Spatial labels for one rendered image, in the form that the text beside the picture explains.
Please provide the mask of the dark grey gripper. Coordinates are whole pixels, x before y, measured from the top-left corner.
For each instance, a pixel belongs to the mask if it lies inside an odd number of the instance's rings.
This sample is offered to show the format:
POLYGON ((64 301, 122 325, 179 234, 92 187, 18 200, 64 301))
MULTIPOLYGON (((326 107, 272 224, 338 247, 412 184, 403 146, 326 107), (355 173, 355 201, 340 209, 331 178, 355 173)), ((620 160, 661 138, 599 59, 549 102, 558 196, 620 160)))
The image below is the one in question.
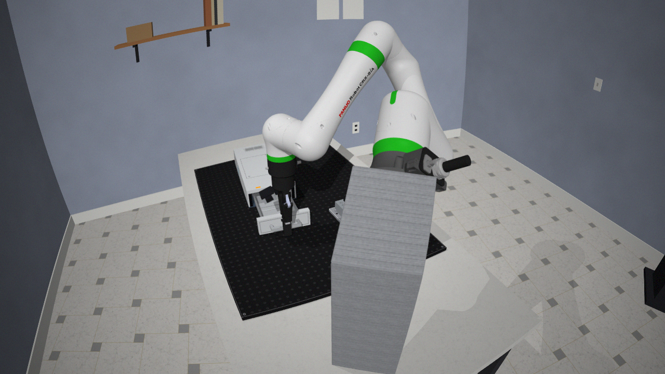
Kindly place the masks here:
POLYGON ((273 189, 278 190, 278 201, 280 202, 281 222, 283 222, 284 236, 291 236, 293 203, 291 202, 291 192, 289 190, 293 189, 295 185, 295 175, 293 174, 291 177, 286 178, 271 177, 271 179, 273 189))

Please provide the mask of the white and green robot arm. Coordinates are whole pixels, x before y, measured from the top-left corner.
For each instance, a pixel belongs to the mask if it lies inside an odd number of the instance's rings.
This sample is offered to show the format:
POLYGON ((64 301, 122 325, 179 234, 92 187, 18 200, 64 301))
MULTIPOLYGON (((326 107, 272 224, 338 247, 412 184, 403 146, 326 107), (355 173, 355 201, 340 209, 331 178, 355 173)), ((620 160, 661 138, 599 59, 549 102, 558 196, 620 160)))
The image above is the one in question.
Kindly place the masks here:
POLYGON ((291 177, 301 164, 296 157, 322 158, 352 102, 381 66, 395 91, 381 101, 370 168, 437 177, 435 191, 446 190, 450 172, 472 161, 468 155, 454 158, 426 94, 418 61, 384 21, 372 21, 361 29, 304 120, 280 113, 264 122, 269 175, 291 177))

